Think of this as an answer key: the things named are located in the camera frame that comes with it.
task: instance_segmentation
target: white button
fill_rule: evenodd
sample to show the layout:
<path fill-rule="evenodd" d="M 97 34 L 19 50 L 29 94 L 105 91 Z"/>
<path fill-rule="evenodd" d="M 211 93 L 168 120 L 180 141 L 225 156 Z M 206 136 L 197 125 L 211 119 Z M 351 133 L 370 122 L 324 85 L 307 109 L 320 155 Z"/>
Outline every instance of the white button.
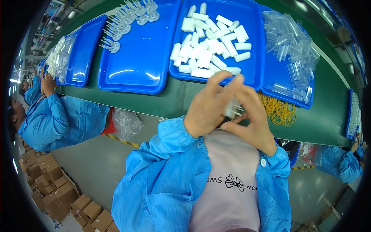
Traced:
<path fill-rule="evenodd" d="M 260 160 L 260 164 L 265 167 L 267 165 L 267 162 L 265 161 L 265 159 L 261 159 Z"/>

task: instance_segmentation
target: bow logo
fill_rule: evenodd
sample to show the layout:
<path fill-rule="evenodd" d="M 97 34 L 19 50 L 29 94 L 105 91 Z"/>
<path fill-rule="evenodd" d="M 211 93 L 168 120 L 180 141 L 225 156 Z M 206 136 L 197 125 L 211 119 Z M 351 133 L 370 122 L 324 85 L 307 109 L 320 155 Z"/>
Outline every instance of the bow logo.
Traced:
<path fill-rule="evenodd" d="M 229 176 L 226 177 L 226 186 L 227 188 L 232 188 L 233 186 L 237 186 L 238 189 L 241 191 L 241 192 L 244 192 L 245 190 L 245 187 L 243 186 L 243 182 L 238 179 L 238 177 L 236 177 L 236 181 L 234 181 L 234 178 L 233 178 L 233 175 L 232 174 L 229 174 Z"/>

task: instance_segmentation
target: factory floor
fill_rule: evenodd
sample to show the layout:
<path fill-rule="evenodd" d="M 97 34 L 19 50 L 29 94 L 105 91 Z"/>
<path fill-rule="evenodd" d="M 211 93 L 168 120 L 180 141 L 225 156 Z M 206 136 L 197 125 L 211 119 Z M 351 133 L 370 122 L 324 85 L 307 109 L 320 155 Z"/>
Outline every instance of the factory floor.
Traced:
<path fill-rule="evenodd" d="M 153 116 L 138 116 L 145 126 L 130 141 L 140 145 L 157 133 L 157 121 Z M 101 135 L 51 153 L 79 184 L 83 193 L 110 210 L 117 182 L 126 172 L 126 157 L 134 149 L 137 148 Z M 293 229 L 321 212 L 326 203 L 320 198 L 326 197 L 334 204 L 344 188 L 340 180 L 315 168 L 292 170 L 288 179 Z"/>

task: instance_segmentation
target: green workbench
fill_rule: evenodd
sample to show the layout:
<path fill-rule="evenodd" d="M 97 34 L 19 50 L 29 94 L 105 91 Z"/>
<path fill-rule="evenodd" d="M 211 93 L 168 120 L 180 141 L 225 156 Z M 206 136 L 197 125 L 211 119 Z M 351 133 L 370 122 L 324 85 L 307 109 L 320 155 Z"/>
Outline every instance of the green workbench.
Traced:
<path fill-rule="evenodd" d="M 354 88 L 355 84 L 350 71 L 346 68 L 331 43 L 328 42 L 318 28 L 300 14 L 298 9 L 292 9 L 279 1 L 258 0 L 257 2 L 281 13 L 289 13 L 295 20 L 301 20 L 302 26 L 312 37 L 314 43 L 330 57 L 344 75 L 350 87 Z M 122 3 L 120 0 L 107 0 L 96 5 L 79 16 L 79 18 L 76 18 L 59 35 L 69 34 L 92 18 L 119 6 L 120 3 Z M 51 49 L 58 40 L 59 38 L 56 38 L 48 49 Z M 59 86 L 57 92 L 143 114 L 174 118 L 186 114 L 193 97 L 204 87 L 204 84 L 181 81 L 168 74 L 164 90 L 157 95 L 102 91 L 97 85 L 102 50 L 101 47 L 98 47 L 96 50 L 86 87 Z M 333 68 L 321 58 L 315 71 L 312 108 L 310 110 L 296 108 L 297 120 L 289 127 L 274 125 L 270 120 L 269 126 L 276 138 L 349 147 L 351 141 L 344 137 L 347 105 L 347 87 Z"/>

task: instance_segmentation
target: woman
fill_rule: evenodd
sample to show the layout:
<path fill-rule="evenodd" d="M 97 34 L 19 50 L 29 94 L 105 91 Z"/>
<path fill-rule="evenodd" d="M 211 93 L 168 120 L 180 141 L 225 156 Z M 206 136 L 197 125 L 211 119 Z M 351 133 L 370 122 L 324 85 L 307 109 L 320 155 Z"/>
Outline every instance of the woman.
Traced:
<path fill-rule="evenodd" d="M 161 122 L 129 154 L 111 211 L 120 231 L 290 231 L 288 154 L 242 75 L 219 86 L 231 76 L 211 77 L 186 116 Z M 216 130 L 234 96 L 246 113 Z M 246 118 L 249 126 L 237 124 Z"/>
<path fill-rule="evenodd" d="M 45 74 L 41 88 L 44 91 L 25 112 L 22 104 L 9 98 L 7 108 L 11 141 L 19 134 L 37 151 L 49 151 L 81 143 L 98 136 L 105 129 L 108 106 L 73 97 L 58 97 L 55 82 Z"/>

